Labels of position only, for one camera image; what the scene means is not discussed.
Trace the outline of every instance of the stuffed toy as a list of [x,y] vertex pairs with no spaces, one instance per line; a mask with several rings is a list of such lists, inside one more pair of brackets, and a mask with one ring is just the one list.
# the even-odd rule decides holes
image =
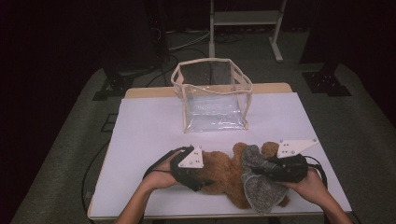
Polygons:
[[274,205],[286,206],[288,189],[249,169],[255,162],[262,164],[262,160],[276,156],[278,147],[277,143],[267,142],[259,150],[257,146],[237,143],[232,158],[220,151],[203,151],[204,168],[196,172],[205,181],[201,191],[226,194],[238,208],[254,208],[261,214],[270,212]]

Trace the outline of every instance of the white paper sheet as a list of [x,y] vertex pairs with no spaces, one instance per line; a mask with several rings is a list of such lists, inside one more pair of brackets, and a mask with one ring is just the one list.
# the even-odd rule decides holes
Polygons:
[[[182,105],[176,97],[124,99],[106,159],[92,198],[89,217],[117,217],[129,201],[143,174],[168,151],[189,145],[233,155],[233,145],[245,142],[259,147],[280,139],[314,139],[315,131],[297,93],[254,94],[247,113],[248,130],[183,133]],[[303,152],[320,161],[329,191],[345,211],[351,211],[321,144]],[[290,203],[272,213],[321,212],[316,205],[289,192]],[[148,217],[252,215],[251,209],[235,207],[224,195],[205,195],[184,186],[154,191],[148,201]]]

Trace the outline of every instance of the transparent plastic bag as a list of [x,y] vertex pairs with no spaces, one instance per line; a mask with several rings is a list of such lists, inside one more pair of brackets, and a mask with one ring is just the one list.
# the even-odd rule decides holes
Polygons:
[[179,63],[171,80],[183,101],[185,133],[248,128],[252,83],[231,60]]

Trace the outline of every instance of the gray floor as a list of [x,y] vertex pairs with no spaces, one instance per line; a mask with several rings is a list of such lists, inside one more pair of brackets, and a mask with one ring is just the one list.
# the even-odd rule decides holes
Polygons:
[[[242,41],[217,44],[217,57],[232,59],[255,82],[287,82],[298,92],[306,113],[323,145],[332,167],[344,187],[353,211],[362,223],[394,223],[396,220],[396,132],[361,85],[357,75],[340,65],[335,74],[352,96],[329,97],[311,93],[302,72],[317,71],[321,64],[299,64],[308,33],[282,32],[278,45],[284,57],[276,63],[268,34],[245,35]],[[196,35],[171,34],[170,44],[184,43]],[[207,55],[207,43],[189,48]],[[185,49],[173,53],[181,61],[202,58],[201,52]],[[164,65],[172,68],[174,58]],[[145,87],[160,74],[139,77],[134,87]],[[117,113],[120,97],[105,101],[92,98],[102,88],[106,75],[100,69],[92,75],[53,144],[34,184],[12,223],[90,223],[82,202],[82,179],[92,158],[110,138],[102,127],[111,113]],[[157,78],[150,87],[163,86]],[[106,153],[102,150],[87,173],[84,194],[90,194]],[[322,223],[322,217],[282,217],[282,223]],[[167,223],[267,223],[265,218],[169,220]]]

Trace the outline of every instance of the shelf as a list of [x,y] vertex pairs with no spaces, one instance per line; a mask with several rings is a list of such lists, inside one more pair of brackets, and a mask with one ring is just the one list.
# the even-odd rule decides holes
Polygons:
[[215,12],[214,25],[276,24],[278,10]]

